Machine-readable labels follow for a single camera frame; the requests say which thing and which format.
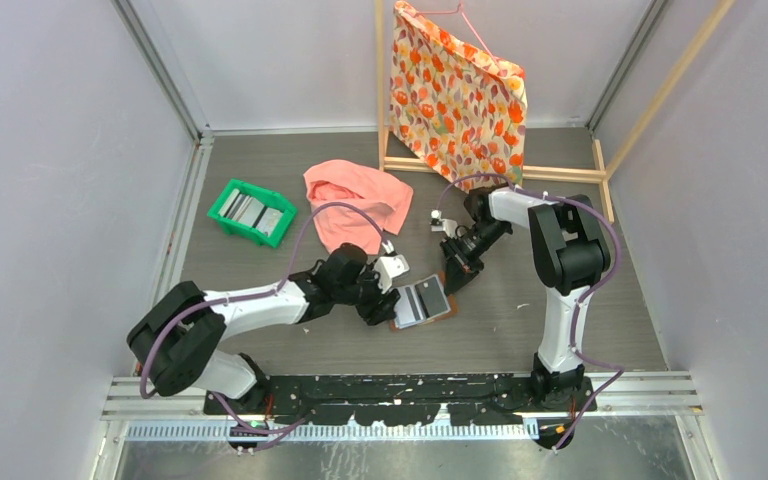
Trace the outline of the grey credit card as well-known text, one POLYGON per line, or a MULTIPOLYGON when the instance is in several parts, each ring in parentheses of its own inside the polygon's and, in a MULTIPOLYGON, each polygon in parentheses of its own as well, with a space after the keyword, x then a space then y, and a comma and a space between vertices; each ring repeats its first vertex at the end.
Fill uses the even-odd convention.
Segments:
POLYGON ((436 319, 451 311, 444 285, 438 275, 419 281, 415 289, 425 320, 436 319))

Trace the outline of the brown leather card holder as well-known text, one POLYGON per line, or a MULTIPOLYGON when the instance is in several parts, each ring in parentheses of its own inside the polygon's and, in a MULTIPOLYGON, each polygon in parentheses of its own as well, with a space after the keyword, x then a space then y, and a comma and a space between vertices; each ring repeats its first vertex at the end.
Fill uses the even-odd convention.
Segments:
POLYGON ((395 304, 395 318, 390 321, 394 331, 405 330, 450 318, 458 313, 453 295, 446 295, 442 273, 395 289, 400 298, 395 304))

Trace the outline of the green card tray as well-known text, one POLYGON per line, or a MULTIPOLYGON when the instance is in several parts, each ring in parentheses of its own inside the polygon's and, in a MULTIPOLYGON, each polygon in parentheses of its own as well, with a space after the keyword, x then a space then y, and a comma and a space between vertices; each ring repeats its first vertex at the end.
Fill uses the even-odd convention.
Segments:
POLYGON ((297 208, 282 194, 231 179, 207 216, 228 234, 277 248, 296 218, 297 208))

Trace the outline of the stack of cards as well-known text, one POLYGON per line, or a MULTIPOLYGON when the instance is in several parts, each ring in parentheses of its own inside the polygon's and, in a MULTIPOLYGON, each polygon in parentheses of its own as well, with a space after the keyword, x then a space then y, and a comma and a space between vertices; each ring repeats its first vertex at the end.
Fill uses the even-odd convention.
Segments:
POLYGON ((269 237, 275 231, 283 213, 235 188, 223 201, 218 215, 233 234, 258 232, 269 237))

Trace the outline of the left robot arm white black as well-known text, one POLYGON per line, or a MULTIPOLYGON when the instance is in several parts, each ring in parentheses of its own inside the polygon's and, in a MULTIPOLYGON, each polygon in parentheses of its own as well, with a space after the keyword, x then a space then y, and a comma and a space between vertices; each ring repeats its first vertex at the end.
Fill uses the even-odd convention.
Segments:
POLYGON ((355 308, 370 326, 394 319, 400 294, 393 283, 409 264, 390 243, 384 247, 371 260, 345 243, 313 267, 261 287, 209 291, 178 283, 126 338, 141 366, 141 396, 170 397, 195 387, 227 397, 244 414, 258 412, 267 398, 264 374, 249 356, 224 353, 220 344, 266 327, 306 323, 337 305, 355 308))

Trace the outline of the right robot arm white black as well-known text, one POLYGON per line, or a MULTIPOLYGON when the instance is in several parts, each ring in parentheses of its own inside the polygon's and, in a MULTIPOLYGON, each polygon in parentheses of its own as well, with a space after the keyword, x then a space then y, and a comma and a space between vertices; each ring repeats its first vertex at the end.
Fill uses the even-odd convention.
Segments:
POLYGON ((469 227, 444 218, 439 209, 430 215, 432 230, 446 236, 444 290, 452 295, 476 278, 484 268, 482 255, 514 226, 528 229, 547 303, 526 390, 537 406, 556 410, 584 385, 586 314, 595 289, 612 271, 603 218, 585 195, 529 194, 506 185, 476 188, 464 206, 473 221, 469 227))

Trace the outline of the pink cloth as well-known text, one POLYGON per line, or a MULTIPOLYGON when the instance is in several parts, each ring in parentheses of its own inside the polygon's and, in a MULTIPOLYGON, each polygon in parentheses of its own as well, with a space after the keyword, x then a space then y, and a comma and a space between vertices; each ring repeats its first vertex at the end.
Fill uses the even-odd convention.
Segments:
POLYGON ((354 207, 330 207, 313 219, 329 252, 351 243, 376 255, 383 232, 400 233, 414 194, 411 186, 389 173, 343 159, 316 164, 304 172, 303 179, 313 210, 331 202, 354 207))

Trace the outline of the floral fabric bag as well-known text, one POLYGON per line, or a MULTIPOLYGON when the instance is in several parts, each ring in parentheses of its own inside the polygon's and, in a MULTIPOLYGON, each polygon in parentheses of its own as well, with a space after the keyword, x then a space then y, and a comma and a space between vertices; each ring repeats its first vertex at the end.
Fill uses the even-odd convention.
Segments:
POLYGON ((406 1, 393 7, 388 124, 464 191, 523 180, 524 69, 465 42, 406 1))

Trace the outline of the pink hanger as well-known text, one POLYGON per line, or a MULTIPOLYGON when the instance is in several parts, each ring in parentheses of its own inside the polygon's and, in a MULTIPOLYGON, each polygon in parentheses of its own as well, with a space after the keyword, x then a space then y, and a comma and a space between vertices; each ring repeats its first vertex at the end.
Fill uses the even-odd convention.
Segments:
POLYGON ((454 8, 451 8, 448 10, 425 10, 425 11, 419 11, 419 14, 424 16, 460 16, 463 22, 465 23, 465 25, 468 27, 468 29, 472 33, 472 35, 479 42, 482 49, 487 53, 487 55, 491 58, 491 60, 494 63, 497 62, 497 57, 488 48, 486 42, 478 33, 477 29, 475 28, 469 16, 467 15, 463 0, 459 0, 454 8))

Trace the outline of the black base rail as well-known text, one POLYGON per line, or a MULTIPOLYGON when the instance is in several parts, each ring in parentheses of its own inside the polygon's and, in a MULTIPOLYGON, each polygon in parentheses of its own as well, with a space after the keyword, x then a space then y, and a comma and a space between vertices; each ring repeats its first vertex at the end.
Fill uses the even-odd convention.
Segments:
POLYGON ((427 426, 447 416, 453 426, 513 425, 526 413, 571 418, 593 393, 578 388, 539 397, 527 375, 274 375, 242 399, 229 399, 239 416, 281 424, 301 418, 321 426, 427 426))

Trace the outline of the wooden rack frame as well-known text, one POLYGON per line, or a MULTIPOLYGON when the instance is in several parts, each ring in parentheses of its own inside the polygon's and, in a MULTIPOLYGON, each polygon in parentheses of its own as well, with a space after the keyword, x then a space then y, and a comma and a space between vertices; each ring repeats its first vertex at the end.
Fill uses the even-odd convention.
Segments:
MULTIPOLYGON (((664 13, 669 9, 669 1, 653 1, 647 7, 644 17, 638 25, 632 39, 612 74, 608 85, 601 94, 600 100, 585 127, 594 133, 599 122, 610 109, 613 99, 622 87, 624 79, 633 68, 635 60, 649 42, 657 29, 664 13)), ((525 180, 569 182, 578 184, 593 184, 599 187, 602 211, 609 220, 615 219, 615 213, 610 193, 610 181, 618 172, 624 160, 632 152, 644 132, 665 105, 675 87, 683 79, 699 53, 704 49, 709 39, 716 32, 721 21, 727 16, 733 1, 719 1, 700 24, 693 38, 684 48, 681 55, 670 68, 658 90, 652 96, 646 109, 640 114, 633 127, 625 136, 618 151, 605 160, 601 143, 596 137, 591 138, 592 157, 595 167, 591 170, 562 167, 529 166, 522 168, 522 178, 525 180)), ((382 1, 373 3, 376 43, 376 101, 377 101, 377 145, 378 168, 394 171, 429 172, 431 170, 422 160, 411 157, 397 157, 388 154, 389 128, 387 126, 389 108, 389 87, 384 82, 387 72, 385 52, 385 7, 382 1)))

